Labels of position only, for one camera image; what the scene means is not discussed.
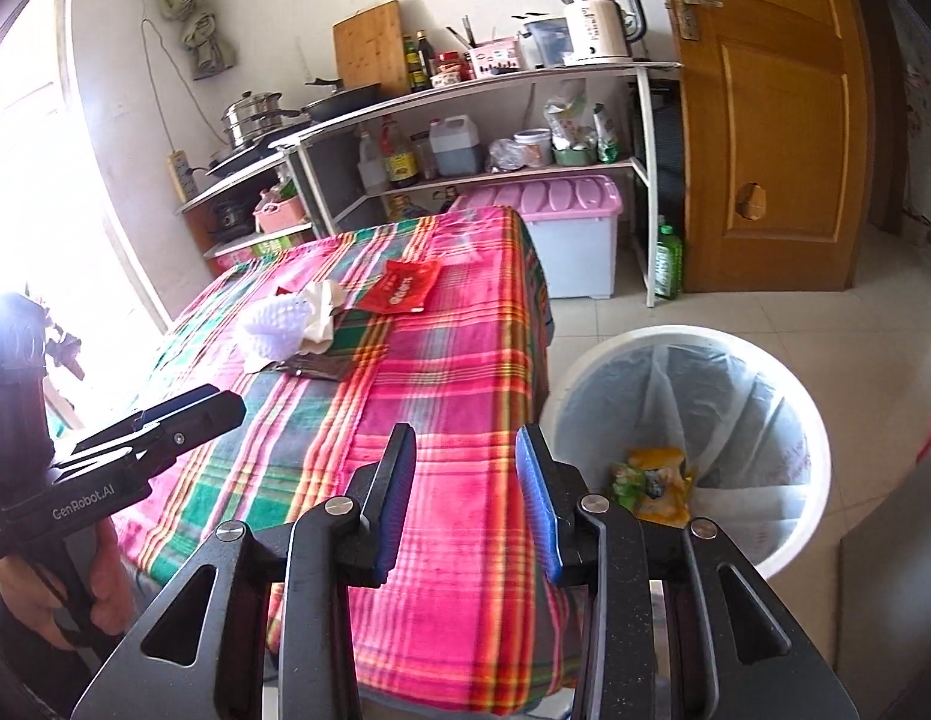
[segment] cutting board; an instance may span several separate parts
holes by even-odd
[[[387,97],[409,93],[398,0],[337,23],[332,35],[339,79],[346,89],[380,83]]]

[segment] door lock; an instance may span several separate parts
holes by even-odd
[[[695,7],[725,7],[721,0],[672,0],[675,20],[678,21],[678,36],[682,40],[699,40],[699,20]]]

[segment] pan handle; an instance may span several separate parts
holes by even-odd
[[[293,119],[296,116],[301,116],[302,111],[296,111],[289,108],[275,108],[272,111],[262,111],[262,113],[250,113],[244,119],[243,122],[254,122],[255,119],[267,119],[270,116],[286,116],[289,119]]]
[[[337,92],[341,92],[345,88],[345,81],[342,79],[334,79],[332,81],[315,79],[314,81],[307,82],[306,86],[334,86]]]

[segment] metal screw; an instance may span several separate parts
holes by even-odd
[[[586,495],[582,498],[582,509],[590,514],[605,514],[608,511],[608,498],[601,495]]]
[[[215,535],[218,536],[221,541],[236,541],[236,539],[241,538],[245,532],[246,527],[243,523],[238,522],[237,519],[230,519],[228,522],[223,522],[215,528]]]
[[[719,527],[711,519],[699,517],[692,520],[692,533],[699,538],[716,538],[719,534]]]
[[[329,498],[325,502],[325,511],[338,517],[339,514],[348,514],[348,512],[351,512],[353,506],[355,506],[355,503],[353,503],[351,498],[345,495],[337,495],[335,498]]]

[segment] blue gripper pad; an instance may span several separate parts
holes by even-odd
[[[385,480],[385,497],[379,515],[379,552],[372,572],[377,581],[385,584],[388,572],[398,560],[402,528],[405,526],[406,511],[409,509],[411,483],[415,478],[415,431],[411,425],[399,423],[392,428],[385,454],[379,464],[375,482]]]
[[[568,527],[574,528],[574,521],[569,522],[566,519],[569,512],[562,511],[565,517],[560,517],[556,511],[555,496],[558,495],[560,499],[560,509],[565,509],[565,495],[563,490],[555,488],[558,479],[554,473],[550,473],[555,471],[555,461],[538,425],[529,423],[516,434],[515,470],[522,486],[526,517],[529,519],[529,529],[535,542],[538,561],[546,579],[552,584],[560,584],[563,564],[559,539],[561,531]]]

